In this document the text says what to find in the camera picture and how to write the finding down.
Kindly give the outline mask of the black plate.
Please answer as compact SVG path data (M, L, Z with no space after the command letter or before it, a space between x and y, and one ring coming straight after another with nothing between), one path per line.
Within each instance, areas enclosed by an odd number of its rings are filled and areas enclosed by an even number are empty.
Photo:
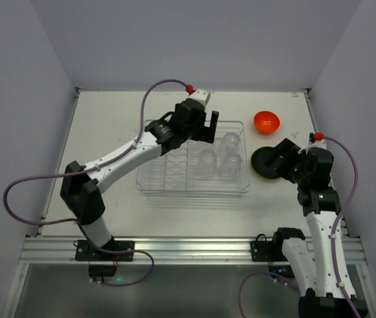
M279 178L284 178L285 173L279 168L283 163L284 159L278 160L275 164L272 164L270 167L265 166L263 163L263 155L267 148L270 146L264 146L254 151L251 157L251 165L255 173L259 176L269 179L276 180Z

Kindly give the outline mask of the clear glass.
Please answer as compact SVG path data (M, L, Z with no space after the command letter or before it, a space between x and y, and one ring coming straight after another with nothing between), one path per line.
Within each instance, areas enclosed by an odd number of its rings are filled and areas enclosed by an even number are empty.
M240 135L235 132L227 132L220 141L220 152L237 152L240 147Z
M220 173L225 178L237 178L242 167L242 157L237 152L227 153L220 165Z
M196 173L200 178L210 179L216 174L217 155L212 149L205 149L197 158Z

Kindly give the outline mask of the orange bowl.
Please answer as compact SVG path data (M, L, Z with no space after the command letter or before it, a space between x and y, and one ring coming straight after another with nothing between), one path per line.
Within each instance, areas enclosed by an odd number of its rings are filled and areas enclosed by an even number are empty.
M254 126L261 134L272 134L280 127L280 119L271 111L260 111L254 116Z

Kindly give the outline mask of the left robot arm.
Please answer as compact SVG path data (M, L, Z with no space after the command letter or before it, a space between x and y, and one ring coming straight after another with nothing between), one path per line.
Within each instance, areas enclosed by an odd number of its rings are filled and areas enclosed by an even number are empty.
M176 104L173 111L149 122L140 136L108 155L84 165L73 161L66 166L60 197L75 215L87 240L99 248L113 241L103 218L102 195L115 182L188 140L214 142L219 113L211 113L209 126L206 116L200 101L187 98Z

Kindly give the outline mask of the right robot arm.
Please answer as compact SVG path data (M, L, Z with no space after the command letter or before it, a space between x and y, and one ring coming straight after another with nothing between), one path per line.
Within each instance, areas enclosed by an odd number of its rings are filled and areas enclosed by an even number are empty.
M297 200L309 227L314 253L309 254L303 233L279 228L273 243L289 261L300 291L300 317L366 317L364 300L350 280L342 245L342 208L338 192L330 186L333 154L318 145L321 134L312 134L306 149L288 138L263 157L265 167L297 185Z

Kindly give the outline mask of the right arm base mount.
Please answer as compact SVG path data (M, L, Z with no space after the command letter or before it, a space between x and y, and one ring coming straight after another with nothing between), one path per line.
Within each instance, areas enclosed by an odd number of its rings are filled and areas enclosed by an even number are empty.
M250 242L250 254L253 262L284 262L286 258L271 239L260 233Z

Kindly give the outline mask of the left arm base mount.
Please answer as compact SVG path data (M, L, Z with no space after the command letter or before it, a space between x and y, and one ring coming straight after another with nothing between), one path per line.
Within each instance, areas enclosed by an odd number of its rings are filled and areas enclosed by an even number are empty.
M73 242L76 247L75 260L80 262L132 262L135 242L131 240L116 240L104 249L123 252L123 254L105 253L93 248L86 240Z

